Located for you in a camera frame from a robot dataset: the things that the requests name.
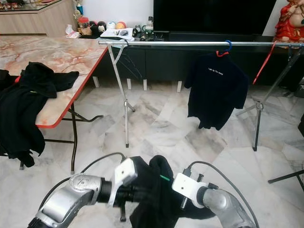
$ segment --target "black cloth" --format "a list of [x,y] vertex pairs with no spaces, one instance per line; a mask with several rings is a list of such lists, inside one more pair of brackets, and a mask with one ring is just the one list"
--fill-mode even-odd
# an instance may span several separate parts
[[10,76],[7,70],[0,70],[0,91],[15,83],[17,76]]
[[141,189],[134,194],[140,203],[130,216],[133,228],[173,228],[180,217],[208,219],[215,216],[210,209],[199,209],[190,200],[185,210],[180,209],[183,196],[172,190],[173,172],[164,157],[156,155],[149,165],[141,157],[131,159],[138,173],[131,185]]
[[229,55],[218,57],[212,53],[200,56],[185,81],[185,87],[191,87],[188,117],[198,117],[199,128],[220,130],[234,108],[243,108],[248,84],[248,76]]
[[34,165],[30,150],[40,155],[45,147],[43,135],[35,125],[36,116],[48,98],[71,88],[78,75],[79,72],[70,72],[56,76],[42,63],[29,62],[19,82],[0,93],[0,154],[18,158],[27,167]]

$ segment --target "clothes drying rack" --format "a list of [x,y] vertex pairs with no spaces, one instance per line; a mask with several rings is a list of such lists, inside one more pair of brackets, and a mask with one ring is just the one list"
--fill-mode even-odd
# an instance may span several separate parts
[[[121,91],[121,94],[123,96],[123,104],[124,104],[124,111],[125,111],[125,145],[126,147],[129,147],[129,132],[128,132],[128,108],[130,108],[133,112],[135,112],[135,109],[129,104],[128,99],[125,96],[124,88],[122,86],[118,69],[117,69],[117,62],[123,52],[123,49],[126,46],[227,46],[230,45],[228,42],[162,42],[162,41],[147,41],[147,42],[140,42],[140,41],[99,41],[100,45],[107,45],[111,61],[114,67],[114,71],[116,74],[117,82]],[[273,46],[273,42],[231,42],[232,46],[247,46],[247,47],[271,47]],[[114,57],[112,46],[116,46],[120,48],[117,57]],[[239,112],[236,114],[236,116],[239,116],[243,113],[249,112],[252,109],[256,109],[257,115],[256,115],[256,128],[255,128],[255,134],[253,137],[253,150],[257,151],[257,141],[258,141],[258,134],[259,134],[259,128],[260,128],[260,121],[261,121],[261,113],[264,109],[264,104],[266,100],[271,95],[272,91],[275,89],[275,87],[283,80],[285,75],[288,73],[288,71],[292,68],[292,66],[295,64],[295,62],[298,60],[300,55],[304,52],[304,44],[302,43],[276,43],[275,46],[277,47],[289,47],[288,51],[288,63],[284,70],[281,72],[279,77],[276,79],[276,81],[273,83],[271,88],[268,90],[267,94],[264,96],[264,98],[260,101],[256,101],[255,105]],[[292,48],[299,48],[296,54],[292,56]]]

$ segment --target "clothes hanger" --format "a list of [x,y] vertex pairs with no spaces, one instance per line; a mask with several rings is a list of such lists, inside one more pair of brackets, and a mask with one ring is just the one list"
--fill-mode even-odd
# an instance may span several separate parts
[[231,49],[232,49],[232,42],[230,40],[228,40],[228,39],[225,40],[225,42],[229,43],[229,49],[226,49],[223,54],[220,54],[219,51],[217,51],[217,57],[223,57],[225,55],[228,55],[229,52],[231,51]]

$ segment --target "red statue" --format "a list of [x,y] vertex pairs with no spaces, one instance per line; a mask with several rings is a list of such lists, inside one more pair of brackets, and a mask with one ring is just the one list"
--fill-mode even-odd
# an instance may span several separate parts
[[281,9],[274,40],[279,42],[304,43],[304,0],[288,0]]

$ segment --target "marble table top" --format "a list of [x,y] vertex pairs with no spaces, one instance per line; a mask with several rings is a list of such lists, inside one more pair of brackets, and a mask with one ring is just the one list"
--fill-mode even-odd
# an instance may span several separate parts
[[107,50],[94,39],[0,37],[0,69],[18,76],[29,62],[41,62],[56,73],[79,71],[73,87],[49,98],[37,115],[36,125],[56,127],[79,96],[83,86]]

